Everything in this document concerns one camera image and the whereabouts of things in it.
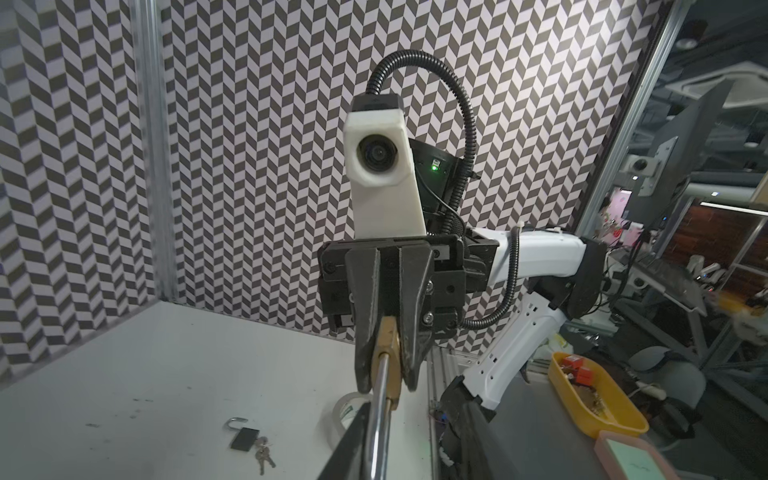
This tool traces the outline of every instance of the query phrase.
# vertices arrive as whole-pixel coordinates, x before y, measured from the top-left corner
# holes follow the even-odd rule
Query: black and white patterned wallpaper
[[[130,4],[0,15],[0,376],[154,296]]]
[[[565,225],[659,9],[648,0],[171,2],[164,58],[180,301],[329,334],[314,253],[353,235],[342,128],[385,55],[454,67],[477,112],[482,179],[462,216]],[[398,71],[409,132],[463,148],[448,89]],[[469,315],[503,285],[473,298]],[[496,327],[451,346],[478,352]],[[353,339],[346,331],[342,339]]]

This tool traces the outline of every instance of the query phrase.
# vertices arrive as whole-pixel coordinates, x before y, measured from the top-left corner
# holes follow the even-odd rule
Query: key
[[[270,467],[275,468],[277,465],[275,465],[275,462],[272,460],[272,457],[270,457],[270,447],[264,446],[261,448],[261,456],[264,458],[264,460],[267,460],[270,463]]]
[[[259,461],[259,471],[261,472],[261,475],[264,475],[264,450],[258,449],[256,450],[256,460]]]

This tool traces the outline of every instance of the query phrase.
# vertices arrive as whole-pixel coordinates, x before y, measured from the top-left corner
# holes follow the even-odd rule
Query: green paper
[[[647,450],[610,439],[607,439],[607,443],[627,480],[666,480]]]

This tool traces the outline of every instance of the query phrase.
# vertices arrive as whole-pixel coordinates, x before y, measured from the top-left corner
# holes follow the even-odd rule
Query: red box
[[[579,370],[576,371],[576,383],[579,385],[592,386],[593,381],[594,374],[592,370],[588,369],[587,367],[582,366]]]
[[[578,355],[569,355],[563,359],[561,366],[567,366],[572,369],[579,369],[584,365],[584,359]]]

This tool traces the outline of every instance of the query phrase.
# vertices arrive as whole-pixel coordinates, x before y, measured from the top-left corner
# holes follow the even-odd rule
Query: yellow tray
[[[608,375],[603,367],[592,360],[584,359],[584,366],[592,370],[594,374],[593,386],[603,399],[605,409],[600,415],[595,415],[578,397],[573,385],[568,381],[560,369],[560,362],[568,353],[555,352],[552,354],[552,362],[549,364],[549,381],[557,391],[565,409],[571,416],[576,426],[593,439],[598,437],[601,430],[616,432],[630,437],[638,437],[648,431],[648,421],[637,410],[631,400],[619,385]]]

